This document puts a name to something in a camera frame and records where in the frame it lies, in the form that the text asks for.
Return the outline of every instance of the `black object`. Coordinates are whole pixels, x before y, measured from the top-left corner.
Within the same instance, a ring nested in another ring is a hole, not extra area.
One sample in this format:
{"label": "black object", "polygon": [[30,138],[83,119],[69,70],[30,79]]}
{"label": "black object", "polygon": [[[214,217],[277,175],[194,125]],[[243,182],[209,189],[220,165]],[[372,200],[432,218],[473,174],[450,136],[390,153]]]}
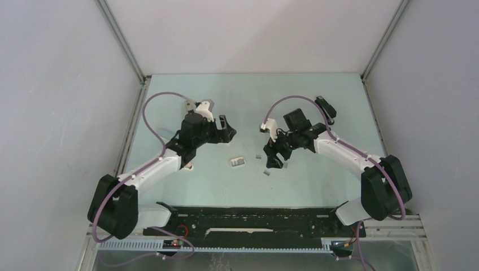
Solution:
{"label": "black object", "polygon": [[[197,247],[227,248],[322,248],[321,238],[350,238],[350,227],[339,228],[328,217],[332,208],[214,208],[173,207],[178,210],[175,219],[188,227],[188,240]],[[209,231],[210,228],[271,229],[270,232]],[[185,234],[183,228],[172,228],[171,233]],[[360,237],[365,237],[362,229]],[[148,228],[143,235],[165,236]]]}
{"label": "black object", "polygon": [[[404,203],[412,198],[411,188],[398,158],[388,155],[381,158],[380,166],[393,180]],[[361,174],[361,204],[376,220],[383,220],[399,208],[399,202],[388,182],[377,167],[366,168]]]}
{"label": "black object", "polygon": [[326,120],[329,125],[334,124],[334,118],[336,117],[336,109],[329,104],[323,96],[318,96],[315,99],[315,103],[321,108],[321,110],[324,112],[326,115]]}
{"label": "black object", "polygon": [[[216,128],[214,121],[209,122],[198,113],[189,112],[186,114],[181,123],[181,129],[176,133],[178,139],[172,138],[166,144],[166,148],[175,151],[181,157],[181,168],[196,156],[196,149],[201,145],[205,143],[228,143],[233,139],[236,130],[228,124],[224,115],[220,115],[219,118],[220,130]],[[110,175],[105,175],[99,180],[88,210],[88,220],[90,222],[93,222],[99,206],[118,183],[118,178]],[[134,186],[123,184],[114,193],[113,197],[118,198],[118,200],[108,199],[98,220],[98,226],[117,239],[123,239],[133,231],[138,222],[138,191]],[[174,209],[164,203],[160,204],[174,213]]]}
{"label": "black object", "polygon": [[299,108],[284,115],[283,118],[290,130],[282,132],[278,129],[276,141],[270,138],[263,147],[267,157],[267,168],[283,167],[283,162],[278,158],[277,154],[281,154],[286,161],[291,157],[293,150],[297,148],[307,148],[312,152],[316,152],[314,139],[320,133],[326,131],[326,126],[322,123],[311,126],[311,122],[306,119],[303,111]]}

